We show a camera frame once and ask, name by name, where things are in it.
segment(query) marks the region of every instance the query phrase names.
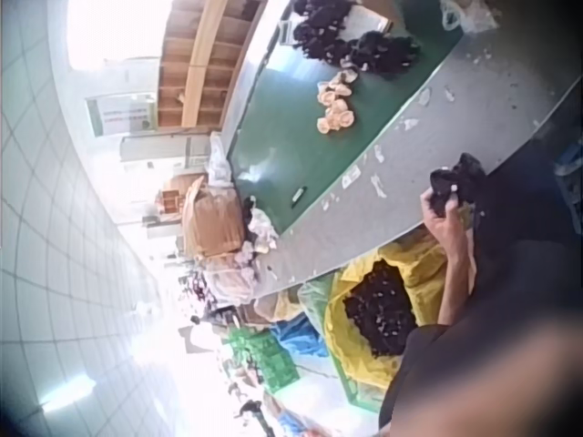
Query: wooden shelf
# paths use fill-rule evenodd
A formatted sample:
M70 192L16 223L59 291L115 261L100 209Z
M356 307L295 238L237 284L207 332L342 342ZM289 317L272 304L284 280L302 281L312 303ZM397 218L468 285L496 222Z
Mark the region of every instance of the wooden shelf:
M180 77L164 77L159 83L160 89L184 89L186 80Z
M238 48L241 50L243 48L243 43L230 42L230 41L215 41L215 46L223 46L228 48Z
M220 128L265 1L174 0L160 60L161 128Z
M230 61L229 59L211 59L209 61L209 69L214 70L234 70L237 61Z

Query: window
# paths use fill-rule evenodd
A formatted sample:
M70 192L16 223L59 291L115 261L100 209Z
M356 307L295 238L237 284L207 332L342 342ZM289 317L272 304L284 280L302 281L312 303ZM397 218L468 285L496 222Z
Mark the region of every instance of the window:
M172 0L69 0L67 45L75 70L160 57Z

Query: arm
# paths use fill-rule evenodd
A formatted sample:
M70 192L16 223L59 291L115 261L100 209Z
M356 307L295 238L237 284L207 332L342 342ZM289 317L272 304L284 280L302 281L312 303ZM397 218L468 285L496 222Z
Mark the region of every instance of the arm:
M437 323L440 325L452 325L464 307L469 296L469 267L467 252L461 257L447 258L444 296L437 317Z
M433 191L421 196L424 224L444 248L447 256L445 290L437 322L451 325L457 319L469 296L470 258L467 251L467 236L457 211L458 201L452 197L445 205L445 218L439 218L429 206Z

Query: hand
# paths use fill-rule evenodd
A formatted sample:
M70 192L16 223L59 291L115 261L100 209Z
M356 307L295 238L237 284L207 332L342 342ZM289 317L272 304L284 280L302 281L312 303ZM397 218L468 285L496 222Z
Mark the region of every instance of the hand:
M462 259L467 255L467 236L458 211L457 195L452 195L445 204L445 218L439 218L429 205L429 199L433 193L433 190L429 188L421 195L423 222L444 248L445 255L450 260Z

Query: green table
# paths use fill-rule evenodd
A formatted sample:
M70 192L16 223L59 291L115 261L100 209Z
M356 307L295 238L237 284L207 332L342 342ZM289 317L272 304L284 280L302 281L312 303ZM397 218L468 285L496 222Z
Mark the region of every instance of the green table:
M230 161L241 198L254 195L281 233L287 229L364 151L411 95L427 80L461 37L446 32L439 2L408 1L407 30L422 47L419 62L393 82L362 74L349 105L356 122L325 136L316 120L324 107L317 83L338 71L307 60L302 52L275 46L261 71ZM245 173L251 180L241 179ZM292 208L296 191L306 187Z

